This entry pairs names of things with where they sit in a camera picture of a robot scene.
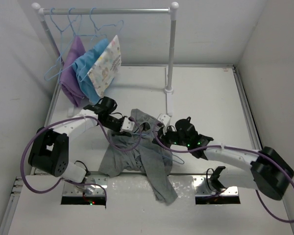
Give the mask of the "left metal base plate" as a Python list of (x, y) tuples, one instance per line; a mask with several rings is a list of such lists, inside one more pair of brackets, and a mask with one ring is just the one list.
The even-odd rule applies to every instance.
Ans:
[(89, 175), (83, 182), (85, 186), (64, 183), (62, 205), (106, 206), (108, 177), (100, 174)]

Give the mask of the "metal base plate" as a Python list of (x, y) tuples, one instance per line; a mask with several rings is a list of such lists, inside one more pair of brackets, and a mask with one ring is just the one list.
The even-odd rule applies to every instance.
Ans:
[(106, 206), (108, 177), (100, 174), (89, 175), (83, 182), (85, 186), (64, 183), (62, 205)]
[(223, 189), (221, 194), (211, 191), (207, 180), (210, 175), (193, 175), (193, 186), (195, 191), (196, 205), (230, 205), (240, 204), (240, 197), (237, 187)]

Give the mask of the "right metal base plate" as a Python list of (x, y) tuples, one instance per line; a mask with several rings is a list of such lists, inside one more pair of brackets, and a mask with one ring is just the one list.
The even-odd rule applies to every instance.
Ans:
[(211, 191), (207, 180), (210, 175), (193, 175), (193, 186), (195, 191), (196, 205), (230, 205), (240, 204), (240, 197), (237, 187), (223, 189), (221, 194)]

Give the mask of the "white metal clothes rack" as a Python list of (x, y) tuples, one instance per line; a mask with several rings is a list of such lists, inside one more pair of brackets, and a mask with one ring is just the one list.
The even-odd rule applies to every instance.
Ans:
[[(47, 39), (49, 40), (54, 53), (56, 54), (55, 46), (52, 43), (53, 35), (50, 28), (46, 22), (46, 15), (49, 15), (50, 9), (44, 9), (40, 4), (34, 2), (31, 4), (36, 16), (38, 17)], [(177, 10), (179, 9), (179, 4), (177, 2), (172, 2), (169, 8), (96, 8), (93, 11), (93, 15), (129, 15), (129, 14), (166, 14), (170, 16), (171, 27), (170, 27), (170, 46), (169, 46), (169, 61), (166, 68), (166, 86), (164, 88), (164, 93), (166, 94), (166, 107), (167, 115), (170, 117), (173, 115), (173, 92), (172, 87), (172, 71), (173, 71), (173, 61), (174, 61), (174, 46), (175, 46), (175, 32), (176, 32), (176, 19)], [(75, 8), (71, 13), (73, 15), (79, 15), (84, 13), (88, 15), (90, 8)], [(67, 15), (68, 9), (55, 9), (55, 15)]]

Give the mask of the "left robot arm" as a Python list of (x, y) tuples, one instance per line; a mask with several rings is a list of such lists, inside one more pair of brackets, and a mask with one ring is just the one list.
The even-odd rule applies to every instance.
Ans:
[(115, 100), (104, 97), (95, 105), (85, 106), (73, 118), (44, 130), (33, 141), (28, 163), (54, 177), (82, 183), (87, 170), (69, 159), (69, 144), (93, 127), (105, 127), (117, 133), (131, 132), (134, 122), (128, 117), (116, 118)]

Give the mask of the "white patterned hanging shirt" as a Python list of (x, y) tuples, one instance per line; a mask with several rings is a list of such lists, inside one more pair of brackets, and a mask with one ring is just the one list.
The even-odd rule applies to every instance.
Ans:
[(104, 97), (105, 90), (118, 74), (121, 64), (121, 46), (116, 35), (87, 73), (100, 98)]

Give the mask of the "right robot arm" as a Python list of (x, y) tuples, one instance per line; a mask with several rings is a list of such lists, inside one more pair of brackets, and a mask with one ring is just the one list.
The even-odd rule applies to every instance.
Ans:
[(172, 145), (186, 147), (186, 153), (197, 159), (222, 163), (208, 178), (208, 185), (217, 192), (236, 186), (260, 191), (265, 196), (280, 201), (293, 169), (271, 147), (245, 150), (223, 145), (212, 137), (198, 133), (191, 117), (180, 119), (170, 126), (170, 116), (160, 114), (154, 129), (154, 142), (169, 150)]

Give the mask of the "purple hanging shirt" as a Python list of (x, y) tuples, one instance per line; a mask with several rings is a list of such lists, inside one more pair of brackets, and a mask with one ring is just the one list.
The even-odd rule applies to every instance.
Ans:
[(68, 52), (63, 70), (59, 78), (59, 84), (63, 93), (75, 107), (80, 106), (85, 95), (80, 89), (79, 83), (76, 78), (76, 72), (73, 69), (73, 63), (84, 53), (85, 48), (83, 46), (83, 43), (80, 37), (76, 36), (73, 39), (72, 45)]

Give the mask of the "grey t shirt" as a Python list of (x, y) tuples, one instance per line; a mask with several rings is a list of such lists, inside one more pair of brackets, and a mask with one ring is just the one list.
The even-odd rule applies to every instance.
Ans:
[[(157, 122), (156, 118), (139, 109), (132, 109), (131, 117), (134, 118), (137, 123), (143, 121), (154, 123), (154, 127)], [(132, 134), (133, 133), (124, 135), (113, 131), (108, 131), (107, 133), (113, 145), (120, 149), (130, 149), (135, 144), (141, 142), (141, 131), (139, 131), (138, 137)], [(171, 164), (168, 162), (165, 164), (161, 156), (158, 156), (155, 152), (148, 149), (140, 149), (136, 146), (131, 151), (123, 152), (115, 149), (113, 145), (107, 147), (98, 169), (100, 173), (106, 174), (109, 177), (116, 177), (124, 170), (140, 171), (146, 174), (158, 201), (170, 205), (177, 199), (177, 193), (168, 179), (173, 163)]]

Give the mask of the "blue hanger under purple shirt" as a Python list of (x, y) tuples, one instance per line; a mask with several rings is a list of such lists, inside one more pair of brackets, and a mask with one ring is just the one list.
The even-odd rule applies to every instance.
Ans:
[[(69, 8), (68, 9), (68, 12), (67, 12), (67, 18), (68, 18), (68, 20), (69, 20), (69, 26), (70, 26), (70, 28), (71, 28), (71, 30), (72, 30), (72, 33), (73, 33), (73, 36), (79, 36), (79, 37), (90, 37), (90, 36), (96, 36), (97, 35), (97, 32), (98, 32), (98, 30), (97, 30), (97, 27), (96, 27), (96, 24), (95, 24), (95, 22), (94, 22), (94, 20), (92, 19), (92, 12), (96, 9), (95, 7), (93, 7), (93, 8), (91, 8), (87, 13), (88, 13), (88, 15), (89, 15), (89, 18), (90, 18), (90, 20), (91, 20), (91, 22), (92, 22), (92, 24), (93, 24), (93, 27), (94, 27), (94, 32), (93, 32), (93, 34), (86, 34), (86, 33), (80, 33), (80, 29), (81, 29), (81, 26), (82, 26), (82, 22), (83, 22), (83, 15), (84, 15), (84, 13), (82, 13), (82, 14), (79, 14), (79, 15), (77, 15), (76, 16), (76, 18), (74, 19), (74, 20), (71, 20), (71, 18), (70, 18), (70, 15), (73, 15), (73, 13), (71, 13), (71, 11), (73, 11), (75, 8), (74, 7), (71, 7), (71, 8)], [(78, 19), (80, 19), (79, 20), (79, 23), (77, 24), (77, 29), (75, 29), (75, 22), (77, 22), (78, 21)]]

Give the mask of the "light blue wire hanger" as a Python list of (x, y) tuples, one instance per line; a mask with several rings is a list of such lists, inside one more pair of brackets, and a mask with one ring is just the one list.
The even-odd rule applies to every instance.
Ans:
[(134, 131), (132, 135), (135, 137), (139, 136), (139, 131), (142, 132), (142, 140), (139, 143), (138, 147), (140, 149), (148, 149), (150, 151), (155, 152), (158, 156), (161, 156), (165, 161), (165, 164), (168, 162), (177, 163), (178, 165), (183, 165), (185, 161), (179, 156), (169, 152), (162, 147), (160, 147), (157, 143), (153, 143), (154, 134), (152, 128), (154, 127), (154, 123), (150, 123), (149, 121), (139, 122), (139, 129)]

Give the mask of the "empty light blue hanger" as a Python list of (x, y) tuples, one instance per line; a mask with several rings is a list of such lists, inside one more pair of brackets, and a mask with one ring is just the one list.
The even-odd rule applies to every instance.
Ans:
[[(44, 79), (45, 79), (46, 81), (50, 81), (50, 80), (52, 80), (52, 79), (53, 79), (54, 77), (56, 77), (56, 76), (57, 76), (58, 79), (59, 79), (60, 74), (61, 74), (61, 72), (62, 72), (62, 68), (63, 68), (63, 66), (64, 66), (64, 61), (63, 61), (62, 56), (63, 56), (63, 54), (67, 51), (67, 49), (68, 49), (68, 47), (69, 47), (69, 45), (70, 45), (70, 43), (71, 43), (71, 42), (69, 42), (69, 43), (67, 44), (67, 46), (66, 46), (65, 48), (63, 48), (63, 32), (65, 32), (68, 28), (70, 28), (70, 29), (72, 30), (72, 32), (73, 32), (73, 35), (75, 35), (75, 31), (74, 31), (74, 28), (73, 28), (73, 26), (72, 26), (72, 23), (74, 23), (74, 22), (76, 21), (76, 19), (73, 20), (73, 21), (71, 21), (71, 19), (70, 19), (70, 17), (69, 17), (69, 11), (70, 11), (70, 10), (71, 10), (71, 8), (70, 8), (70, 9), (68, 10), (68, 12), (67, 12), (67, 18), (68, 18), (69, 24), (68, 24), (65, 28), (63, 28), (63, 29), (61, 29), (61, 28), (57, 25), (57, 23), (53, 20), (53, 17), (52, 17), (52, 16), (55, 15), (55, 8), (51, 8), (51, 9), (49, 10), (49, 17), (50, 17), (50, 20), (52, 21), (52, 23), (55, 25), (55, 27), (57, 28), (57, 30), (58, 30), (59, 33), (60, 33), (60, 48), (58, 48), (58, 46), (57, 46), (55, 40), (52, 39), (52, 43), (53, 43), (53, 45), (55, 46), (57, 59), (56, 59), (55, 64), (54, 64), (52, 67), (50, 67), (49, 70), (45, 73), (45, 75), (44, 75)], [(50, 72), (51, 72), (52, 70), (55, 70), (56, 68), (59, 68), (59, 72), (56, 73), (56, 74), (53, 75), (53, 76), (50, 76), (50, 75), (49, 75)]]

